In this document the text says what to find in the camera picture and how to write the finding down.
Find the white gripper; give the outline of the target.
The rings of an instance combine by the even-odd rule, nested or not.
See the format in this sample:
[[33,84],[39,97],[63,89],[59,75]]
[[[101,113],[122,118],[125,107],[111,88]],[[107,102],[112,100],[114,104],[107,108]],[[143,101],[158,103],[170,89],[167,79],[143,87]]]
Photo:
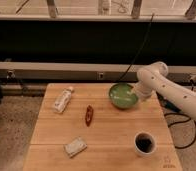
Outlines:
[[152,90],[142,83],[134,85],[134,92],[141,101],[145,101],[152,96]]

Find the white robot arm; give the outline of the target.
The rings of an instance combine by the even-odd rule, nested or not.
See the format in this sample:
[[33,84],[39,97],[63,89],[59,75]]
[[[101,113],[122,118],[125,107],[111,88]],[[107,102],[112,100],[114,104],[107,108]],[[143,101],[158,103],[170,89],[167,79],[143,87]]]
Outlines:
[[164,62],[139,68],[134,92],[139,99],[146,100],[156,91],[196,121],[196,92],[168,80],[167,75],[168,66]]

